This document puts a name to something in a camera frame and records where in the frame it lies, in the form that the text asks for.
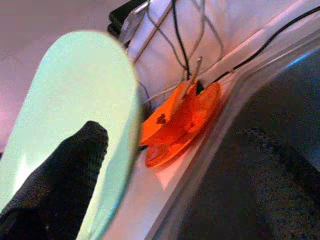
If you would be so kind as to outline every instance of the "orange disc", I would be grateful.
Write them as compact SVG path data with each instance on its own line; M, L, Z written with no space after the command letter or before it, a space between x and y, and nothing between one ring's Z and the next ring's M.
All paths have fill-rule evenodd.
M193 91L188 91L188 94L195 95ZM173 159L190 144L208 123L209 119L213 121L218 117L221 101L221 86L219 83L213 83L202 93L194 96L193 99L190 97L189 100L192 101L189 102L192 107L186 107L188 102L178 107L176 114L172 116L172 120L176 120L170 124L170 128L163 131L162 141L149 143L145 158L145 164L148 168L162 165ZM183 131L181 131L177 126L183 122L185 125ZM178 137L175 135L175 129L178 130Z

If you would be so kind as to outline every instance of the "light green object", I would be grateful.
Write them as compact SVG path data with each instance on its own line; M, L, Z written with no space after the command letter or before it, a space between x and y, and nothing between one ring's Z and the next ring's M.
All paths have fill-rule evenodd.
M99 239L126 190L140 133L137 81L111 36L72 32L43 57L0 161L0 210L29 174L87 121L109 146L77 239Z

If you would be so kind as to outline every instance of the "dark gray fabric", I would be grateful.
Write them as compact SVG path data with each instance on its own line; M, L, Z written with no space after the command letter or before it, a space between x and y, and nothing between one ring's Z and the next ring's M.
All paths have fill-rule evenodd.
M179 239L320 239L314 194L319 172L307 164L261 129L229 132L184 216Z
M2 210L0 239L76 239L108 140L94 121L65 139Z

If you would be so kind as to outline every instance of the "orange toy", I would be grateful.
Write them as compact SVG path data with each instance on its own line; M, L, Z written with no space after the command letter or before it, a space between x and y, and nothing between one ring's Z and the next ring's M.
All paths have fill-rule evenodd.
M221 98L218 82L197 95L197 81L181 83L143 124L140 144L148 145L147 167L162 165L178 155L217 116Z

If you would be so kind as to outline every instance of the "white fabric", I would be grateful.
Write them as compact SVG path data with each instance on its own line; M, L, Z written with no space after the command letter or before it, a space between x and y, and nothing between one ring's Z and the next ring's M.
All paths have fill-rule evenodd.
M199 77L207 86L220 74L252 55L283 25L319 5L320 0L206 0L205 14L218 36L206 22L202 41L190 59L191 73L196 68L197 58L202 56ZM201 32L201 15L192 0L177 0L176 8L179 32L189 56ZM159 19L164 18L160 28L171 40L184 64L174 30L171 1L153 0L150 13L155 22L160 23ZM298 22L295 25L292 28L301 27L302 24ZM155 27L145 16L128 48L128 55L135 62L137 76L146 86L150 97L183 77L183 68L178 64L170 45L158 31L153 35L154 31ZM145 101L147 96L142 87L140 92ZM171 93L156 98L151 102L152 105L159 106Z

